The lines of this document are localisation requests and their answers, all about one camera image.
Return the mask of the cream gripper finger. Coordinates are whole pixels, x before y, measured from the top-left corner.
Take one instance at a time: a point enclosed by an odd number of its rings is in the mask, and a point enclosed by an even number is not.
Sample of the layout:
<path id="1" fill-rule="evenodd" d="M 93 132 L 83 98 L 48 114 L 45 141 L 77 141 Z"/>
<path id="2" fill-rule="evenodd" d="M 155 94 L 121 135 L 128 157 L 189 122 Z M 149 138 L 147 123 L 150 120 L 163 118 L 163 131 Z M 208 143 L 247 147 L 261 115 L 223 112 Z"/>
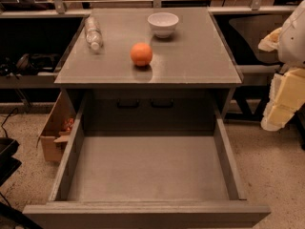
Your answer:
<path id="1" fill-rule="evenodd" d="M 258 48 L 264 52 L 271 52 L 278 49 L 279 35 L 282 28 L 277 28 L 260 40 Z"/>
<path id="2" fill-rule="evenodd" d="M 289 69 L 276 73 L 271 83 L 269 102 L 263 112 L 261 127 L 275 132 L 284 128 L 289 120 L 305 104 L 305 70 Z"/>

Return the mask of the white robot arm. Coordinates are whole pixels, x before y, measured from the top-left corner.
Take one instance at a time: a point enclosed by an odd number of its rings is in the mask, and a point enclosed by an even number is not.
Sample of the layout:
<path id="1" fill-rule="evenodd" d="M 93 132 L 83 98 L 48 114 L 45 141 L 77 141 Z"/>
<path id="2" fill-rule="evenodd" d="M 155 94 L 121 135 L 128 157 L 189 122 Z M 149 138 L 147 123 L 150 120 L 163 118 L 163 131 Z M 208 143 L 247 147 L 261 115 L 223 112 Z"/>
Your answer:
<path id="1" fill-rule="evenodd" d="M 264 130 L 278 131 L 305 103 L 305 1 L 281 28 L 263 38 L 258 48 L 265 52 L 277 50 L 283 64 L 272 79 L 270 100 L 261 120 Z"/>

